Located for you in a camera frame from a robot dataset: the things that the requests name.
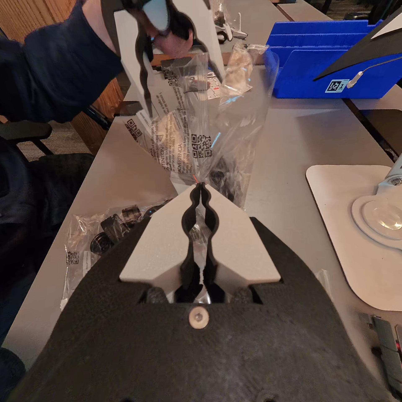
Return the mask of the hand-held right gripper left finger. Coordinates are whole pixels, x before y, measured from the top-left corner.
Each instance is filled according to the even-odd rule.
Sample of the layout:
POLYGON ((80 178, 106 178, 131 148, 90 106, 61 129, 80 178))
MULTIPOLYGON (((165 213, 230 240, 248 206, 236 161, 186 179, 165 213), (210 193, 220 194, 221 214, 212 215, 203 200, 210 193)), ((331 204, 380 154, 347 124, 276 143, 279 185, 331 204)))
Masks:
POLYGON ((177 302, 194 302, 201 292, 200 269, 194 260, 191 230, 197 222, 201 184, 183 193, 146 220, 146 227, 119 279, 161 288, 177 302))

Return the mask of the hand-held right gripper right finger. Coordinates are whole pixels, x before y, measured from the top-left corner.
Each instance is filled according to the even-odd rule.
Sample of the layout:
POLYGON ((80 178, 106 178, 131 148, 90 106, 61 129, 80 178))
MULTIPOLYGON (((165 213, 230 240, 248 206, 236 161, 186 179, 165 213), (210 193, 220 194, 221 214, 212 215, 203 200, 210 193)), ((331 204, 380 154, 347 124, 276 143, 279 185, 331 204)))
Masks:
POLYGON ((210 301, 222 303, 237 289, 279 282, 279 271, 246 212, 205 183, 201 201, 211 231, 203 270, 210 301))

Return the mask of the clear bag of black tyres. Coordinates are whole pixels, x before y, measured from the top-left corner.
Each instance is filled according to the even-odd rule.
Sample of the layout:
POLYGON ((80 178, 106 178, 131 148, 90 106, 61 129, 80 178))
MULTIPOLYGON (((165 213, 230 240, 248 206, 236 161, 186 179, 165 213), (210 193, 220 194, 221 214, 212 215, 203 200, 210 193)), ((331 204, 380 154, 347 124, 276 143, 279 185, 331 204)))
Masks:
POLYGON ((61 311, 93 265, 144 218, 151 217, 169 201, 171 198, 152 205, 134 204, 125 208, 110 208, 93 216, 71 217, 64 246, 66 273, 60 302, 61 311))

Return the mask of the printed clear bag of parts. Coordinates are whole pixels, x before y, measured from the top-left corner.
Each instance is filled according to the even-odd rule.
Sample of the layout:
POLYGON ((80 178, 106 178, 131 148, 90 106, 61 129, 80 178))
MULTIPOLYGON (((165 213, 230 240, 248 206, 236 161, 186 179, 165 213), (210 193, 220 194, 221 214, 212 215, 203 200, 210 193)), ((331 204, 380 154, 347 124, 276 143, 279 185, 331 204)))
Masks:
MULTIPOLYGON (((211 125, 211 129, 215 131, 214 141, 211 143, 212 157, 209 160, 206 156, 201 157, 201 161, 196 163, 199 174, 198 184, 209 184, 241 209, 244 206, 245 193, 250 181, 257 139, 264 125, 273 84, 278 72, 279 60, 275 54, 273 56, 273 65, 263 79, 263 88, 268 90, 268 97, 265 98, 263 95, 262 106, 251 107, 249 100, 252 94, 247 92, 242 97, 229 98, 228 102, 221 103, 220 101, 216 120, 211 125)), ((205 207, 202 204, 201 195, 196 208, 196 217, 197 222, 191 230, 191 237, 194 246, 194 260, 200 269, 200 283, 203 285, 199 294, 202 294, 202 292, 207 292, 204 286, 203 270, 211 231, 205 224, 205 207)), ((170 293, 167 296, 170 295, 177 302, 176 294, 170 293)))

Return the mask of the person's left forearm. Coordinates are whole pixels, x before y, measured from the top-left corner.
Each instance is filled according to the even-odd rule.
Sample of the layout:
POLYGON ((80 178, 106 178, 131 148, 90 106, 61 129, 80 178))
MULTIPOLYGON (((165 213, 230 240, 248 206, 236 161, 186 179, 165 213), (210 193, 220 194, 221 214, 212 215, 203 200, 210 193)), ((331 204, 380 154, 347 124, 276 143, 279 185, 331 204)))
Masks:
POLYGON ((122 71, 77 1, 67 20, 31 32, 24 43, 1 37, 0 114, 11 122, 69 122, 122 71))

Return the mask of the person's left hand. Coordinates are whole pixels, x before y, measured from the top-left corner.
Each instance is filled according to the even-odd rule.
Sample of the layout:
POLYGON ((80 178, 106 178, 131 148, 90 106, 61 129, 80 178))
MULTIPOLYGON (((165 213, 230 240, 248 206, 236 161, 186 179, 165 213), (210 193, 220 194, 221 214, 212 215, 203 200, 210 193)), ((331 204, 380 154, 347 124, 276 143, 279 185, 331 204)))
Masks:
POLYGON ((153 60, 153 45, 169 58, 182 58, 187 55, 193 45, 193 31, 190 29, 187 40, 169 32, 167 36, 160 35, 158 30, 151 24, 143 11, 137 12, 137 19, 144 28, 146 40, 146 54, 150 62, 153 60))

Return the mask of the black table clamp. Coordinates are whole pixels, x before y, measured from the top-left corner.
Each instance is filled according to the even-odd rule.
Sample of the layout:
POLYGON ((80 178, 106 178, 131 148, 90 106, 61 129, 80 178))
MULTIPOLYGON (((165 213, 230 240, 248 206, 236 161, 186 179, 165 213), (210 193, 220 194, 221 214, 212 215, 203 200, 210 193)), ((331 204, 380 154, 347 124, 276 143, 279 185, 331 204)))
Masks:
POLYGON ((119 108, 116 110, 115 116, 125 117, 134 116, 139 111, 143 110, 143 107, 138 101, 123 101, 119 108))

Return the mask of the small black red box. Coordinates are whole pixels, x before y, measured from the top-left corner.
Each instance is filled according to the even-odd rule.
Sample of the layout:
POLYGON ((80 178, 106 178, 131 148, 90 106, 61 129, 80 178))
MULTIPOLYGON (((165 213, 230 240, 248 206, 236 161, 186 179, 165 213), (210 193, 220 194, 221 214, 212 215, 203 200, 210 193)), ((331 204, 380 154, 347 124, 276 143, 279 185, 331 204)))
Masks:
POLYGON ((209 83, 206 80, 199 80, 195 76, 187 76, 183 78, 183 93, 189 92, 206 92, 209 89, 209 83))

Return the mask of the white book stand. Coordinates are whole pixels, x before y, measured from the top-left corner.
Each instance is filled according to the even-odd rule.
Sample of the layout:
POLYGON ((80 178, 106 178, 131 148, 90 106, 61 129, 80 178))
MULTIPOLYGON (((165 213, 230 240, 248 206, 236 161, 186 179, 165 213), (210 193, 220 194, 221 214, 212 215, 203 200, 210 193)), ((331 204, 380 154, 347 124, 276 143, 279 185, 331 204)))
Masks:
POLYGON ((306 179, 347 283, 369 306, 402 310, 401 136, 382 165, 314 165, 306 179))

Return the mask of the blue storage bin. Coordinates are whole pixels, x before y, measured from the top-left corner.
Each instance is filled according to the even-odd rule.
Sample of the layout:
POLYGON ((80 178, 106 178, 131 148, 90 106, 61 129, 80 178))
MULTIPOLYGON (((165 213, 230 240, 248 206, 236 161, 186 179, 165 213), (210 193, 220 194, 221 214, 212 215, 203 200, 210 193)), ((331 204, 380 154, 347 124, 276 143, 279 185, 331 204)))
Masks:
POLYGON ((276 22, 267 40, 279 57, 277 98, 382 98, 401 79, 401 38, 349 52, 381 22, 276 22))

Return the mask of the person's legs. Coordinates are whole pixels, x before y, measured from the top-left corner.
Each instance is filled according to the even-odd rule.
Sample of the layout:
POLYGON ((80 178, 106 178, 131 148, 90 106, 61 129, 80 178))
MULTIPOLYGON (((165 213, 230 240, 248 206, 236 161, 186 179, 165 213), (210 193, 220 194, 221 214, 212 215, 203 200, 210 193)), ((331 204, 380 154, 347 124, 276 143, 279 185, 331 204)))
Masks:
POLYGON ((2 344, 94 156, 56 154, 29 162, 3 138, 0 151, 2 344))

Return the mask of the black chair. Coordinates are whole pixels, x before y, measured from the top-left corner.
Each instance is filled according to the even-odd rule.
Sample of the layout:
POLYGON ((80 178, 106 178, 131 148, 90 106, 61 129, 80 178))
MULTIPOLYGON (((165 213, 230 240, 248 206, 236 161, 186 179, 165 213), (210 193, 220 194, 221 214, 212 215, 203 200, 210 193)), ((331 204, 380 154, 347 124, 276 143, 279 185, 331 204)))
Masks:
POLYGON ((53 132, 49 123, 34 123, 29 121, 8 122, 0 124, 1 138, 13 145, 23 142, 32 142, 45 155, 53 155, 53 152, 42 143, 53 132))

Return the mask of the black display board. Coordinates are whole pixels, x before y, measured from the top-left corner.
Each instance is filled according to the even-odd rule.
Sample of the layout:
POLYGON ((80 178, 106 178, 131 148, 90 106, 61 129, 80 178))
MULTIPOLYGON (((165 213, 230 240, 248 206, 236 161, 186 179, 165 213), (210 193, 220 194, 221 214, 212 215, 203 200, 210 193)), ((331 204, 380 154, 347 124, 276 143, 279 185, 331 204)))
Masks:
POLYGON ((373 59, 386 57, 402 52, 402 29, 382 35, 371 40, 371 37, 381 30, 395 16, 402 14, 402 8, 399 8, 372 31, 370 31, 357 44, 351 47, 346 53, 338 58, 333 64, 327 67, 323 72, 316 76, 313 80, 317 81, 332 73, 352 67, 354 65, 367 62, 373 59))

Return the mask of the white printed instruction sheet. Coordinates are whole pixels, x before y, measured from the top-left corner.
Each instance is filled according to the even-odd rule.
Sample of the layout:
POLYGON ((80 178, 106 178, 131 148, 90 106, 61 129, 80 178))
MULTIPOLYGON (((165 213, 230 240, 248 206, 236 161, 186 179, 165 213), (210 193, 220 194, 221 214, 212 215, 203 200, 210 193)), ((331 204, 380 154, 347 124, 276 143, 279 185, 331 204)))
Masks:
POLYGON ((390 22, 388 22, 385 26, 381 28, 380 31, 375 33, 372 37, 371 40, 374 38, 380 37, 382 35, 392 33, 394 31, 399 31, 402 29, 402 14, 399 14, 395 16, 390 22))

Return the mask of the white plastic bracket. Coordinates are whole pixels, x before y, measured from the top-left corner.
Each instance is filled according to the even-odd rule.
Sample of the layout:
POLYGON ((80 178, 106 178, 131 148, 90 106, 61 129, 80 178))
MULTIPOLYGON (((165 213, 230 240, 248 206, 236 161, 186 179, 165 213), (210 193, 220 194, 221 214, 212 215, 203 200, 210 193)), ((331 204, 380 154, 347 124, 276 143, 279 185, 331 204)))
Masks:
POLYGON ((245 40, 248 37, 248 33, 245 33, 242 30, 242 16, 240 12, 238 13, 238 19, 234 21, 238 21, 238 27, 235 27, 233 24, 229 23, 223 13, 214 19, 219 44, 232 41, 234 38, 245 40))

